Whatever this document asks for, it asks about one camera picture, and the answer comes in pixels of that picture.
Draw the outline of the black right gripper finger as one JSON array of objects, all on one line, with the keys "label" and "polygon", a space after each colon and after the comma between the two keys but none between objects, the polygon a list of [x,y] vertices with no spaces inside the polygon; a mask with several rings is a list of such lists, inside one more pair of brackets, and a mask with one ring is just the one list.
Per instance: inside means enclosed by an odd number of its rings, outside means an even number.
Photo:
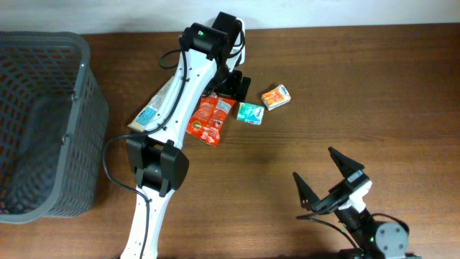
[{"label": "black right gripper finger", "polygon": [[308,211],[317,211],[321,200],[298,173],[293,172],[293,178],[298,190],[301,207]]},{"label": "black right gripper finger", "polygon": [[349,157],[346,157],[334,147],[329,147],[328,151],[330,153],[331,159],[336,164],[344,178],[348,178],[357,171],[364,170],[364,165],[355,160],[352,160]]}]

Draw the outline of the green tissue pack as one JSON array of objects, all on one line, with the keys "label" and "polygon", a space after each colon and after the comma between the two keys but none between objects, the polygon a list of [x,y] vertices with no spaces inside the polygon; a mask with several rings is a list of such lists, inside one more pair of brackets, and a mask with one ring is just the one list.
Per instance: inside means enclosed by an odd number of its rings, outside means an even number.
[{"label": "green tissue pack", "polygon": [[236,119],[240,122],[261,125],[264,111],[265,108],[263,106],[240,102]]}]

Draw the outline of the red snack bag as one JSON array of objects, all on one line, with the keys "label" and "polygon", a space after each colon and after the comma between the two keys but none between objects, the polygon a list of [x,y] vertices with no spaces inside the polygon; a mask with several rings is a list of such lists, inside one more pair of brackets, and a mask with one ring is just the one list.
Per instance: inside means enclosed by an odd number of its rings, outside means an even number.
[{"label": "red snack bag", "polygon": [[186,132],[208,145],[217,146],[221,140],[221,128],[235,103],[233,99],[216,94],[202,97],[198,110],[188,122]]}]

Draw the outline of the yellow snack bag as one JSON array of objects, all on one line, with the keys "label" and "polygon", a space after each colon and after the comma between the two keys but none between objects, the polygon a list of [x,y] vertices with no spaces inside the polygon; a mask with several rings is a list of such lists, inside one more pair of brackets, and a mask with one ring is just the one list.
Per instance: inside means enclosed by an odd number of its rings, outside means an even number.
[{"label": "yellow snack bag", "polygon": [[128,128],[143,132],[145,127],[154,119],[158,113],[163,99],[169,90],[174,77],[172,76],[162,88],[149,100],[146,106],[138,113],[138,115],[127,125]]}]

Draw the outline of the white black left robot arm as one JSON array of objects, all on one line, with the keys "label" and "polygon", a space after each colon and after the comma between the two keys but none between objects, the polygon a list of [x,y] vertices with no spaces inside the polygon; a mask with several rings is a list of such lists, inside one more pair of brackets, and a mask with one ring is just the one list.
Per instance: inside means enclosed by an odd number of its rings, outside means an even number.
[{"label": "white black left robot arm", "polygon": [[167,205],[188,172],[182,151],[188,122],[202,95],[244,101],[251,83],[237,66],[244,63],[245,24],[221,12],[208,27],[194,23],[179,37],[180,59],[154,119],[126,137],[137,201],[122,258],[156,258]]}]

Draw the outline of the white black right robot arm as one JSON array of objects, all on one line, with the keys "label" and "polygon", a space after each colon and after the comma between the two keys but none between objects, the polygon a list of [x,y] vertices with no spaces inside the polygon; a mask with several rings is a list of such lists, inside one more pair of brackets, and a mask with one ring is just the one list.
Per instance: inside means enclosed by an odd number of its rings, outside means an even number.
[{"label": "white black right robot arm", "polygon": [[308,211],[297,219],[323,224],[341,233],[351,247],[340,250],[339,258],[409,258],[409,226],[387,214],[371,214],[366,208],[364,196],[372,181],[364,173],[365,166],[333,147],[328,151],[343,179],[321,199],[294,172],[300,205]]}]

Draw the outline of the white barcode scanner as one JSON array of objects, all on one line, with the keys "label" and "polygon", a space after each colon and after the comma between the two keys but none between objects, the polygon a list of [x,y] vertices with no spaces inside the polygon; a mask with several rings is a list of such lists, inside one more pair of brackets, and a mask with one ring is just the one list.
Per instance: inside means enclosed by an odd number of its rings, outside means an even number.
[{"label": "white barcode scanner", "polygon": [[231,49],[229,59],[227,60],[227,65],[231,71],[244,63],[246,54],[245,24],[242,19],[236,19],[236,21],[241,28],[236,42],[234,43],[234,46]]}]

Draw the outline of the grey plastic basket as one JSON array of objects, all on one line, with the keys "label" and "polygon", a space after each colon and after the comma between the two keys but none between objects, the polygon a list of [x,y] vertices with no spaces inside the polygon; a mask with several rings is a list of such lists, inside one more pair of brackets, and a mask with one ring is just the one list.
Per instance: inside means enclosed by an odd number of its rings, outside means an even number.
[{"label": "grey plastic basket", "polygon": [[109,108],[72,32],[1,33],[1,221],[73,218],[96,199]]}]

